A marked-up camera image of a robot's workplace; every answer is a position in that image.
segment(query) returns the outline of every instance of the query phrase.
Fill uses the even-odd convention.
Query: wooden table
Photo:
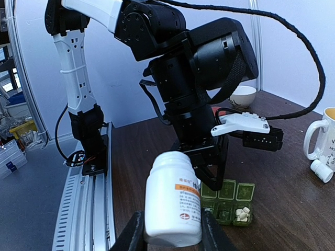
[[[269,116],[301,107],[259,92],[251,110]],[[277,152],[245,148],[230,137],[225,178],[256,184],[249,227],[224,226],[238,250],[335,250],[335,180],[323,184],[303,154],[305,132],[321,116],[271,121],[284,131]],[[172,127],[158,119],[113,131],[113,188],[117,235],[135,211],[144,210],[146,179],[157,155],[175,141]],[[171,250],[149,247],[149,250]],[[196,247],[174,250],[197,250]]]

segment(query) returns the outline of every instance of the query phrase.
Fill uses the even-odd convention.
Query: white bowl
[[[236,108],[246,108],[255,100],[256,92],[254,87],[239,85],[228,100]]]

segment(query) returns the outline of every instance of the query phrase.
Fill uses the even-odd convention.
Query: red wire
[[[95,156],[91,156],[91,157],[89,157],[87,160],[85,160],[85,162],[84,162],[83,165],[85,165],[87,162],[90,162],[90,161],[92,161],[92,160],[94,160],[94,159],[95,159]]]

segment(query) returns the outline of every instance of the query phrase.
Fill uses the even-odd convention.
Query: white pill bottle
[[[152,245],[186,247],[202,239],[197,177],[187,155],[159,155],[147,179],[144,240]]]

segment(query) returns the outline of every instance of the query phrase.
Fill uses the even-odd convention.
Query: pill organizer compartment
[[[201,186],[201,205],[210,211],[219,224],[235,226],[248,226],[253,217],[252,198],[255,184],[239,183],[235,180],[225,179],[220,191],[212,191],[206,185]],[[236,209],[250,209],[248,221],[237,221]]]

